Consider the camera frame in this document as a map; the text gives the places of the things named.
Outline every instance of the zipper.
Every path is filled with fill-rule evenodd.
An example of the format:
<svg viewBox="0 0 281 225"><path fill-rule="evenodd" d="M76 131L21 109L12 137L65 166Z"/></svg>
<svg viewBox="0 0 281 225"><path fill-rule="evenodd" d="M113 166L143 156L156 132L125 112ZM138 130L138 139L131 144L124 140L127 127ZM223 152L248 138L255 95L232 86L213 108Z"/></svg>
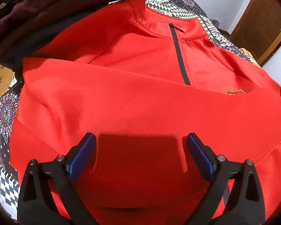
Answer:
<svg viewBox="0 0 281 225"><path fill-rule="evenodd" d="M170 29L171 29L171 32L172 32L172 35L173 35L174 45L175 45L175 49L176 49L176 53L177 53L177 59L178 59L178 64L179 64L179 68L180 68L182 78L184 80L184 83L186 85L190 86L191 83L189 82L189 79L188 79L187 74L186 74L186 70L185 70L185 66L184 66L184 63L183 63L182 54L181 54L181 50L180 50L180 47L179 47L179 43L178 43L177 34L176 34L175 29L182 32L182 33L184 33L184 31L181 30L180 28L177 28L172 23L170 24Z"/></svg>

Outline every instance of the dark gray fabric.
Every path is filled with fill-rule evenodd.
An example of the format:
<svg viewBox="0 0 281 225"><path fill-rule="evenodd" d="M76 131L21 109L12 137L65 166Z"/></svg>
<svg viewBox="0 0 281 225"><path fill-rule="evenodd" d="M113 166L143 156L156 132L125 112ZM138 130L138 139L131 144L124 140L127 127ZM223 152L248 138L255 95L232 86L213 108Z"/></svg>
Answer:
<svg viewBox="0 0 281 225"><path fill-rule="evenodd" d="M47 25L32 34L26 36L24 39L16 42L0 59L0 64L17 72L22 66L24 57L30 56L32 53L49 44L60 32L74 24L75 22L87 17L96 10L102 8L103 5L96 7L96 9L83 11L73 16L62 19L51 25Z"/></svg>

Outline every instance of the brown door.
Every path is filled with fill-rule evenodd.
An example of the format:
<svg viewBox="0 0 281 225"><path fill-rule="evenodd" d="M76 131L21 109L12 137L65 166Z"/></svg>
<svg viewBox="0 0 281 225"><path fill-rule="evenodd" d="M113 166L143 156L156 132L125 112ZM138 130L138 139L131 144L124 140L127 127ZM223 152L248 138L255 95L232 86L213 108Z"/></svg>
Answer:
<svg viewBox="0 0 281 225"><path fill-rule="evenodd" d="M277 0L251 0L230 39L262 65L281 42L281 6Z"/></svg>

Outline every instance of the metal screw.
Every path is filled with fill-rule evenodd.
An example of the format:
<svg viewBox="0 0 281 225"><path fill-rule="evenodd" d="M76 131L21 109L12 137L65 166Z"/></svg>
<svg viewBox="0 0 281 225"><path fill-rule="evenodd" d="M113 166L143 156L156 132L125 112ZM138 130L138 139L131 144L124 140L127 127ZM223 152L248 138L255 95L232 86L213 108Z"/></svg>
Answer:
<svg viewBox="0 0 281 225"><path fill-rule="evenodd" d="M226 160L226 157L220 155L220 156L217 157L217 159L218 159L220 162L223 162L223 161Z"/></svg>
<svg viewBox="0 0 281 225"><path fill-rule="evenodd" d="M59 156L56 157L56 160L57 160L58 162L61 162L63 159L65 159L65 156L64 156L64 155L59 155Z"/></svg>
<svg viewBox="0 0 281 225"><path fill-rule="evenodd" d="M248 165L250 165L250 166L253 165L253 162L252 162L252 160L250 160L250 159L246 160L246 163L247 163Z"/></svg>
<svg viewBox="0 0 281 225"><path fill-rule="evenodd" d="M35 159L32 159L32 160L29 161L30 166L33 166L34 164L35 164Z"/></svg>

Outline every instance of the maroon cloth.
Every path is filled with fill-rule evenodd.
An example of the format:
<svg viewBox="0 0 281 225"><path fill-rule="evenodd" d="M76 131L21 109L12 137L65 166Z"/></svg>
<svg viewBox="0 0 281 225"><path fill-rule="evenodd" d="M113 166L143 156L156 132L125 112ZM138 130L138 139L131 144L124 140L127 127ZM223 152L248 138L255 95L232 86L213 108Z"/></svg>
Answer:
<svg viewBox="0 0 281 225"><path fill-rule="evenodd" d="M113 0L23 0L0 20L0 57L14 42L29 33L65 16L108 1Z"/></svg>

